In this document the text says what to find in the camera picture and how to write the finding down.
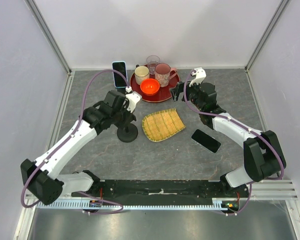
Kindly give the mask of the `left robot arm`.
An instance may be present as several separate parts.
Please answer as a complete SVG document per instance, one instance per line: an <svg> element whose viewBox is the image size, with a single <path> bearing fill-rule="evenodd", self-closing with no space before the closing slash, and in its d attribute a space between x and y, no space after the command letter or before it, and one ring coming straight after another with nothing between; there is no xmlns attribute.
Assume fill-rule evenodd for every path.
<svg viewBox="0 0 300 240"><path fill-rule="evenodd" d="M34 161L25 159L21 165L24 184L21 198L29 190L38 201L50 205L60 195L84 192L89 197L100 191L99 178L88 170L74 174L61 174L65 165L88 142L112 125L117 127L117 137L131 143L138 136L132 123L137 103L142 97L135 91L127 94L111 90L104 100L83 110L73 127L51 149Z"/></svg>

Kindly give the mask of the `blue-cased smartphone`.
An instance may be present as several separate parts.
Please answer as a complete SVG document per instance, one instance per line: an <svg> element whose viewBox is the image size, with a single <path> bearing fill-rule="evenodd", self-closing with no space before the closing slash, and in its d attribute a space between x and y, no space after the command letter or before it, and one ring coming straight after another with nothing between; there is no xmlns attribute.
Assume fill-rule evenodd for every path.
<svg viewBox="0 0 300 240"><path fill-rule="evenodd" d="M115 71L113 72L114 86L117 89L127 87L126 63L124 61L114 61L112 62L112 69Z"/></svg>

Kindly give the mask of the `black smartphone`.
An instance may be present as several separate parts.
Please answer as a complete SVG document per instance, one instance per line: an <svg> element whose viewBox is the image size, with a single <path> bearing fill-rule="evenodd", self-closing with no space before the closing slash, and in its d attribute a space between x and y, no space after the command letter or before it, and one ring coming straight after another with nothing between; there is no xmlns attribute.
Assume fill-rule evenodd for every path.
<svg viewBox="0 0 300 240"><path fill-rule="evenodd" d="M192 134L191 139L212 153L216 153L221 146L221 143L219 141L201 131L200 129L197 129Z"/></svg>

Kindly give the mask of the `black round-base phone holder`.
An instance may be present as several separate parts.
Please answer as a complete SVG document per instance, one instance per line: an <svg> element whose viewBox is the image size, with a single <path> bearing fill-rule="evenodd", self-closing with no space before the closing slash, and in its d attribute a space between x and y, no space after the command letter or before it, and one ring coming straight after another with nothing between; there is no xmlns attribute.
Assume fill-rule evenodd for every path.
<svg viewBox="0 0 300 240"><path fill-rule="evenodd" d="M133 123L129 123L124 128L118 128L116 134L121 142L131 143L138 137L139 132Z"/></svg>

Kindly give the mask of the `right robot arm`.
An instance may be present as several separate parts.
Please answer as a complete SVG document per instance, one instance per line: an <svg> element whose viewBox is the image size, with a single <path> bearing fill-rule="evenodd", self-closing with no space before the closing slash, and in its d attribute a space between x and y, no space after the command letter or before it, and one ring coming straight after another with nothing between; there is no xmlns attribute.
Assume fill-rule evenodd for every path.
<svg viewBox="0 0 300 240"><path fill-rule="evenodd" d="M182 101L199 114L204 125L242 147L243 165L220 177L219 191L223 196L232 196L241 185L270 180L274 174L279 174L280 179L283 177L287 163L277 135L271 130L251 128L232 118L217 104L213 84L178 82L169 91L174 101L183 93Z"/></svg>

